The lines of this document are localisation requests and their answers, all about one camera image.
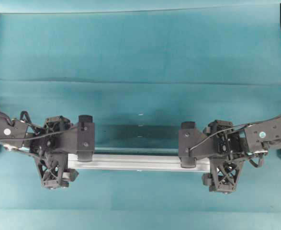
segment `black cable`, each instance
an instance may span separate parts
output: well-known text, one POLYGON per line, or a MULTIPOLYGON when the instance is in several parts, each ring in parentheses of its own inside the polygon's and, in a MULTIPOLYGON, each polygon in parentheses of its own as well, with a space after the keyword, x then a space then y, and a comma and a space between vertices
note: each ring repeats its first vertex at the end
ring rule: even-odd
POLYGON ((25 116, 25 119, 26 119, 26 121, 28 122, 28 123, 32 123, 32 121, 31 121, 31 118, 30 118, 30 115, 29 115, 29 113, 27 112, 27 111, 22 111, 21 113, 20 113, 20 119, 19 120, 23 120, 23 117, 25 116))
POLYGON ((63 130, 63 131, 58 131, 58 132, 53 132, 53 133, 47 133, 47 134, 43 134, 40 136, 36 136, 36 137, 32 137, 32 138, 0 138, 0 141, 10 141, 10 140, 35 140, 35 139, 40 139, 40 138, 45 138, 51 135, 56 135, 56 134, 62 134, 62 133, 66 133, 69 132, 73 129, 77 128, 77 126, 72 127, 70 129, 67 130, 63 130))

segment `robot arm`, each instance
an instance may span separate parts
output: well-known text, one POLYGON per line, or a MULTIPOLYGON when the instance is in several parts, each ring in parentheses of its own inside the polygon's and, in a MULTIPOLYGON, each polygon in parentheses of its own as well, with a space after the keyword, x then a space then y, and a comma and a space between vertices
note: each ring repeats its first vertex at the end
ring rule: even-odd
POLYGON ((34 125, 27 112, 13 119, 0 112, 0 144, 34 158, 41 184, 45 188, 68 187, 78 172, 67 167, 68 154, 78 161, 91 161, 94 153, 92 116, 81 115, 75 125, 63 116, 45 120, 43 127, 34 125))
POLYGON ((270 148, 281 149, 281 115, 238 126, 215 120, 203 132, 195 127, 194 122, 184 122, 179 132, 182 167, 192 168, 197 160, 210 159, 211 172, 202 176, 209 191, 235 191, 244 162, 261 167, 270 148))

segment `teal table surface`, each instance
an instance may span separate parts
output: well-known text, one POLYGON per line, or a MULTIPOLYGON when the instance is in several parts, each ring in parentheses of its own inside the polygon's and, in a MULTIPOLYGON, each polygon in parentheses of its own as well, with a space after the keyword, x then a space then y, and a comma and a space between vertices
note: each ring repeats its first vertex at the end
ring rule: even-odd
MULTIPOLYGON (((59 4, 20 2, 0 9, 59 4)), ((202 129, 281 114, 278 1, 118 2, 55 11, 103 13, 0 14, 0 110, 26 110, 39 125, 89 114, 97 147, 135 149, 177 148, 183 121, 202 129)), ((229 195, 209 193, 201 173, 79 173, 46 190, 33 159, 0 147, 0 229, 281 230, 281 151, 262 168, 246 163, 229 195)))

